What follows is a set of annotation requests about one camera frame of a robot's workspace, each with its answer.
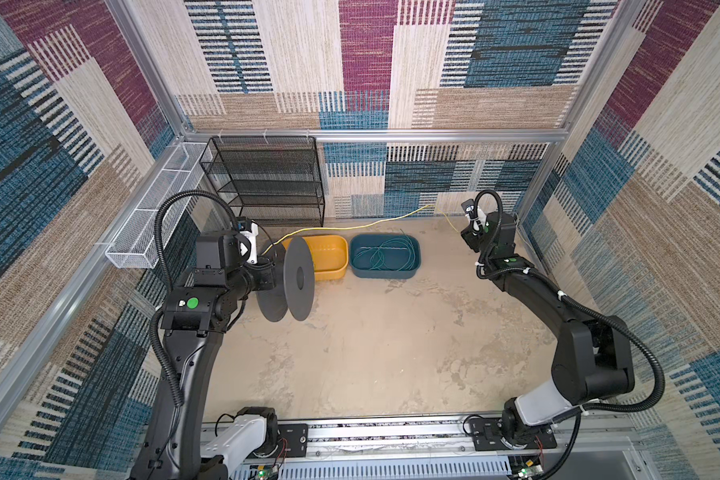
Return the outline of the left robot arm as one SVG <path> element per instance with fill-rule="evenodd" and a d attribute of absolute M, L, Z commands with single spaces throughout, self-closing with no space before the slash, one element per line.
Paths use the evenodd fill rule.
<path fill-rule="evenodd" d="M 171 206 L 190 197 L 221 204 L 230 221 L 227 230 L 200 237 L 195 267 L 176 285 L 164 252 L 163 221 Z M 132 479 L 226 479 L 249 455 L 278 455 L 281 439 L 273 409 L 241 411 L 228 428 L 231 445 L 207 457 L 201 454 L 201 430 L 210 377 L 223 339 L 240 319 L 251 293 L 282 286 L 275 259 L 252 261 L 251 241 L 218 195 L 181 191 L 158 208 L 154 239 L 167 294 L 153 314 L 148 339 L 162 368 L 150 423 L 131 468 Z"/>

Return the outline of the dark grey perforated spool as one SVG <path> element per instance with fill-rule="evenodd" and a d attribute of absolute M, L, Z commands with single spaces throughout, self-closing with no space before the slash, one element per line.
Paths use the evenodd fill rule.
<path fill-rule="evenodd" d="M 303 238 L 291 238 L 288 247 L 272 246 L 259 260 L 274 264 L 274 286 L 256 293 L 259 309 L 270 322 L 279 322 L 289 312 L 297 321 L 310 315 L 315 294 L 312 255 Z"/>

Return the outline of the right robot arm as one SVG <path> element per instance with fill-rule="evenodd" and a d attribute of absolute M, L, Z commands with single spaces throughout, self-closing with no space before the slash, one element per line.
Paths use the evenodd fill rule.
<path fill-rule="evenodd" d="M 511 448 L 524 447 L 552 424 L 589 411 L 637 413 L 655 407 L 666 389 L 664 370 L 626 323 L 574 300 L 516 253 L 517 218 L 505 212 L 496 191 L 482 190 L 461 208 L 468 220 L 461 237 L 477 255 L 477 277 L 520 301 L 556 339 L 549 380 L 505 403 L 500 423 L 503 442 Z M 635 387 L 634 350 L 651 369 L 652 390 L 636 403 L 614 404 L 612 398 Z"/>

